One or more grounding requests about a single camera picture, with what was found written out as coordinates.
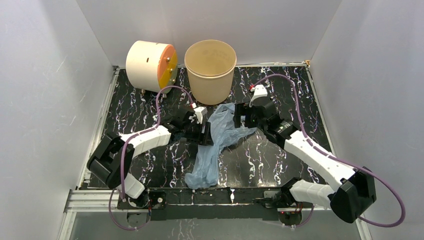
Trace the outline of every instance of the glass panel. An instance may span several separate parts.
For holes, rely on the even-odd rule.
[[[117,221],[127,224],[127,214],[114,213]],[[135,222],[132,216],[129,221]],[[145,214],[137,219],[145,220]],[[361,239],[355,223],[340,220],[330,210],[317,210],[311,220],[304,226],[291,230],[282,227],[279,221],[261,219],[179,219],[152,221],[138,231],[118,228],[109,217],[108,212],[79,212],[76,215],[71,240],[359,240]]]

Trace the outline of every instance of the beige bucket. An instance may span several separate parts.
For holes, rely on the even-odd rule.
[[[184,63],[196,100],[202,104],[215,105],[227,99],[236,62],[236,52],[223,41],[204,40],[189,47]]]

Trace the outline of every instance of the black patterned floor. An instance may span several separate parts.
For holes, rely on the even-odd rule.
[[[189,89],[187,72],[179,68],[176,85]],[[330,145],[318,111],[315,96],[304,66],[236,67],[231,93],[225,103],[242,103],[250,100],[249,86],[270,74],[283,74],[297,83],[297,94],[301,101],[300,113],[307,134],[325,149]],[[272,77],[264,83],[283,117],[296,119],[294,92],[288,82]],[[106,132],[129,134],[151,127],[157,118],[155,109],[156,93],[131,86],[126,71],[121,69],[113,92],[104,125]],[[172,89],[167,98],[161,100],[162,116],[173,114],[173,109],[188,104],[188,97]],[[208,107],[208,115],[213,108]],[[130,172],[147,187],[186,187],[184,176],[191,173],[195,164],[197,146],[184,142],[152,149],[132,161]],[[297,157],[286,153],[270,143],[259,130],[237,145],[224,149],[218,159],[221,187],[274,187],[281,186],[293,177],[309,182],[324,183],[310,167]],[[94,176],[89,188],[103,188]]]

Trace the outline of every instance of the blue cloth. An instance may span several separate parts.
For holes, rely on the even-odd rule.
[[[218,157],[225,147],[253,134],[256,128],[235,128],[234,103],[220,104],[209,118],[213,146],[198,146],[192,173],[185,175],[185,183],[191,189],[208,188],[218,183]]]

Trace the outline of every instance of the white wall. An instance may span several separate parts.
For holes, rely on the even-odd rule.
[[[238,64],[311,59],[341,0],[77,0],[113,65],[137,40],[170,43],[184,63],[194,43],[230,44]]]
[[[112,65],[75,0],[0,7],[0,239],[56,239]]]
[[[375,240],[423,239],[423,23],[420,0],[344,0],[311,61],[336,154],[381,175],[405,202],[405,222],[370,227]],[[365,213],[392,223],[400,208],[378,184]]]

